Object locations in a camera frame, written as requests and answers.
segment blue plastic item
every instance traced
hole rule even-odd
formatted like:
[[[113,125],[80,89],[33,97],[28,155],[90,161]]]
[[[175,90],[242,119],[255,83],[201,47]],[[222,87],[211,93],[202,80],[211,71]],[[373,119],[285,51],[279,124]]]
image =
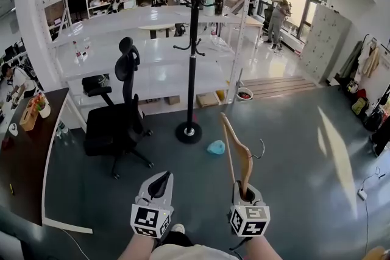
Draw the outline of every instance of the blue plastic item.
[[[207,152],[210,154],[222,155],[225,153],[225,143],[221,140],[214,141],[207,147]]]

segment coat rack base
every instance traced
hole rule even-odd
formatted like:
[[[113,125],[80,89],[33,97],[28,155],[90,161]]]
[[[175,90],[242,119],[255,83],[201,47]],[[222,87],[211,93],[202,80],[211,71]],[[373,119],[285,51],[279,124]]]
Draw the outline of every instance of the coat rack base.
[[[202,138],[202,128],[195,122],[192,122],[192,128],[189,133],[186,131],[187,122],[183,122],[176,128],[176,138],[185,144],[195,144]]]

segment chair headrest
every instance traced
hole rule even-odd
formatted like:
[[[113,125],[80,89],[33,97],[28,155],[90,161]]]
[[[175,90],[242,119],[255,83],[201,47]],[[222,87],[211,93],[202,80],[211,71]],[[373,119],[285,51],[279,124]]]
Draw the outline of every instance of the chair headrest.
[[[133,46],[133,40],[130,37],[125,37],[119,43],[119,50],[123,54],[126,54],[126,53],[128,53],[130,51],[132,46]]]
[[[116,61],[115,75],[119,81],[124,82],[127,79],[131,79],[134,71],[138,69],[140,55],[136,47],[133,46],[133,40],[130,37],[125,37],[121,40],[119,50],[122,52],[122,56]]]

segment chair seat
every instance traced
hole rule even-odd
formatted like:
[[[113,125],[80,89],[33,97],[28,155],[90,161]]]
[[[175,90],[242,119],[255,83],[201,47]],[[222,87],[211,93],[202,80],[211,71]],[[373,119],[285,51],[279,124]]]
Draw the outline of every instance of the chair seat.
[[[125,104],[100,107],[88,114],[84,148],[88,156],[115,155],[124,150],[126,122],[129,115]]]

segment wooden step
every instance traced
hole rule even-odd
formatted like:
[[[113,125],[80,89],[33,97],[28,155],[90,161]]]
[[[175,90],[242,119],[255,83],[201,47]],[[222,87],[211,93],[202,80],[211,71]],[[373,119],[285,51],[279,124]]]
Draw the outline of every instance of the wooden step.
[[[282,96],[285,94],[291,94],[291,93],[296,93],[296,92],[301,92],[301,91],[306,91],[306,90],[313,90],[313,89],[316,89],[316,87],[309,86],[309,87],[287,90],[287,91],[276,91],[276,92],[269,92],[269,93],[263,93],[263,94],[256,94],[256,95],[253,95],[253,98],[254,99],[264,99],[265,97]]]
[[[255,86],[246,86],[251,92],[259,91],[259,90],[271,90],[275,88],[283,88],[283,87],[289,87],[289,86],[302,86],[302,85],[307,85],[307,84],[312,84],[313,83],[302,79],[302,80],[297,80],[295,82],[274,82],[274,83],[267,83],[264,85],[255,85]]]
[[[292,77],[277,77],[277,78],[260,78],[260,79],[249,79],[243,80],[243,86],[252,86],[252,85],[262,85],[264,83],[272,83],[272,82],[293,82],[296,80],[304,79],[301,76],[292,76]]]
[[[253,91],[253,96],[257,94],[266,94],[266,93],[272,93],[277,91],[289,91],[289,90],[296,90],[296,89],[307,88],[307,87],[315,87],[315,85],[312,83],[307,83],[301,86],[286,86],[286,87],[274,88],[270,90],[258,90],[258,91]]]

